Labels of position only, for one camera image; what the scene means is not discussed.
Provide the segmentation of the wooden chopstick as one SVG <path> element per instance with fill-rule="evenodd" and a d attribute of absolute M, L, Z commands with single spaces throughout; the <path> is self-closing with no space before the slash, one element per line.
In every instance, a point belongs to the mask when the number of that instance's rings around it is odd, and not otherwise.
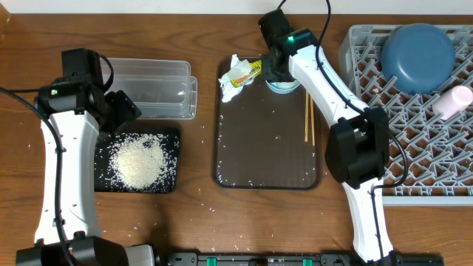
<path fill-rule="evenodd" d="M 304 141 L 308 142 L 309 131 L 309 94 L 305 92 L 305 111 L 304 111 Z"/>
<path fill-rule="evenodd" d="M 314 115 L 314 102 L 313 99 L 310 97 L 309 99 L 309 104 L 310 104 L 310 125 L 311 125 L 311 140 L 312 144 L 315 147 L 316 141 L 315 141 L 315 115 Z"/>

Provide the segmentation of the dark blue plate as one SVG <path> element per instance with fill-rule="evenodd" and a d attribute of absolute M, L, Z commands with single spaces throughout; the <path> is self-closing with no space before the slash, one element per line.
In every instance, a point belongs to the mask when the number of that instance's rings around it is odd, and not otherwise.
<path fill-rule="evenodd" d="M 408 24 L 396 28 L 381 51 L 385 78 L 410 95 L 430 94 L 450 77 L 455 65 L 452 41 L 439 27 Z"/>

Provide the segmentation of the pink cup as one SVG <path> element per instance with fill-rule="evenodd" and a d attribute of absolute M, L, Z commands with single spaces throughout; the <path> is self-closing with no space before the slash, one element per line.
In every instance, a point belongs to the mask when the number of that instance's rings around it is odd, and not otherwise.
<path fill-rule="evenodd" d="M 432 110 L 436 115 L 441 114 L 442 120 L 448 120 L 459 112 L 464 111 L 472 103 L 472 89 L 467 86 L 455 86 L 444 92 L 433 104 Z"/>

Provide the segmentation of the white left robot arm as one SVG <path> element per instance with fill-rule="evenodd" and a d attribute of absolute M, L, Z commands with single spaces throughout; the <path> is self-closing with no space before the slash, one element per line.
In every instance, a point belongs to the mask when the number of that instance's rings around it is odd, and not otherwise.
<path fill-rule="evenodd" d="M 95 208 L 94 156 L 99 134 L 115 133 L 141 112 L 103 79 L 106 57 L 78 48 L 61 54 L 63 75 L 26 103 L 41 119 L 44 199 L 34 245 L 17 265 L 155 265 L 150 244 L 130 248 L 102 238 Z"/>

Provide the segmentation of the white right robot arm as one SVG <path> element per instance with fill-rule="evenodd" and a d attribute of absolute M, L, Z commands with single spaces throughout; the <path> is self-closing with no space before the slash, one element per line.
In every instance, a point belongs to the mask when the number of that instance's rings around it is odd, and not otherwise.
<path fill-rule="evenodd" d="M 388 265 L 393 247 L 381 191 L 389 160 L 387 113 L 358 98 L 327 61 L 321 39 L 309 29 L 294 30 L 281 9 L 264 14 L 258 25 L 269 49 L 262 56 L 262 78 L 298 81 L 330 129 L 324 158 L 347 195 L 355 252 L 367 265 Z"/>

